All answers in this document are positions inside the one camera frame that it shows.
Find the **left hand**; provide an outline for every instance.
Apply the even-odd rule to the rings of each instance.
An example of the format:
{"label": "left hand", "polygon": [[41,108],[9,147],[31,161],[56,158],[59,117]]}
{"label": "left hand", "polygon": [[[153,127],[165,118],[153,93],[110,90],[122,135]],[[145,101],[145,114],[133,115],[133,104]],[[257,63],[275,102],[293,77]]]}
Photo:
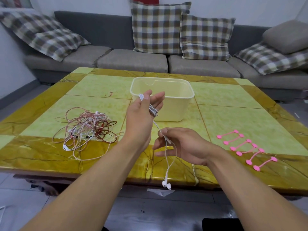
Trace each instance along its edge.
{"label": "left hand", "polygon": [[150,97],[152,90],[146,91],[143,101],[138,97],[127,109],[126,130],[123,140],[143,152],[151,141],[151,132],[154,116],[149,111],[150,104],[158,111],[163,107],[165,92]]}

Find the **translucent plastic box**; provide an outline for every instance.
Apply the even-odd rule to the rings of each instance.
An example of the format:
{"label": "translucent plastic box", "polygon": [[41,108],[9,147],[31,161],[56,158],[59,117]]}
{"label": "translucent plastic box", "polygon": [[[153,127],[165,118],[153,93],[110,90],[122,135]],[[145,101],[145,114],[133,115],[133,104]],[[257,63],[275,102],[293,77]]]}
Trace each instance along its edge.
{"label": "translucent plastic box", "polygon": [[190,83],[177,78],[156,78],[156,77],[137,77],[134,78],[130,92],[133,100],[139,97],[139,94],[151,89],[152,94],[164,91],[166,93],[164,106],[158,112],[155,121],[181,121],[187,111],[190,100],[195,93]]}

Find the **gray pillow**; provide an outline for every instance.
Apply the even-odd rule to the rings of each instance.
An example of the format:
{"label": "gray pillow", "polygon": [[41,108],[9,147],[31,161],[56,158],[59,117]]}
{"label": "gray pillow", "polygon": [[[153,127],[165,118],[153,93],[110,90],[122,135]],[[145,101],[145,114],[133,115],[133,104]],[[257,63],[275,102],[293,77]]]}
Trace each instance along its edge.
{"label": "gray pillow", "polygon": [[263,40],[268,45],[290,54],[308,48],[308,24],[290,20],[266,30]]}

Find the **sofa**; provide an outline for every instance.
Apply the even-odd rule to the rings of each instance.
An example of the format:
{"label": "sofa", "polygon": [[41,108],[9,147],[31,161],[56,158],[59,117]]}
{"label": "sofa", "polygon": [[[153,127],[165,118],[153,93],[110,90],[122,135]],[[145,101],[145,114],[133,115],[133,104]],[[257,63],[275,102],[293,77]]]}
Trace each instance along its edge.
{"label": "sofa", "polygon": [[[181,55],[134,52],[132,18],[129,16],[55,11],[56,19],[83,36],[91,45],[81,46],[57,62],[38,52],[25,56],[26,65],[42,83],[56,83],[76,68],[93,67],[145,72],[246,78],[273,99],[302,96],[308,90],[308,67],[269,75],[259,73],[238,58],[229,61],[182,59]],[[268,27],[234,25],[229,52],[234,55],[262,40]]]}

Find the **plaid pillow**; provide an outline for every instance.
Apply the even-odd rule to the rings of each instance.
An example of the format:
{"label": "plaid pillow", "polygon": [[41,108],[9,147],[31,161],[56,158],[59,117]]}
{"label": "plaid pillow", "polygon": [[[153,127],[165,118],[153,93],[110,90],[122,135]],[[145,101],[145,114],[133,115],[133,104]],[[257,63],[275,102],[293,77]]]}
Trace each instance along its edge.
{"label": "plaid pillow", "polygon": [[59,62],[79,46],[91,44],[49,16],[23,12],[3,13],[3,16],[2,23],[19,38]]}
{"label": "plaid pillow", "polygon": [[235,18],[200,18],[182,15],[180,45],[183,59],[227,61],[228,41]]}
{"label": "plaid pillow", "polygon": [[144,5],[131,0],[134,51],[181,54],[181,14],[189,13],[191,2],[172,5]]}
{"label": "plaid pillow", "polygon": [[255,44],[234,56],[251,65],[262,75],[294,69],[308,63],[308,49],[282,54],[265,42]]}

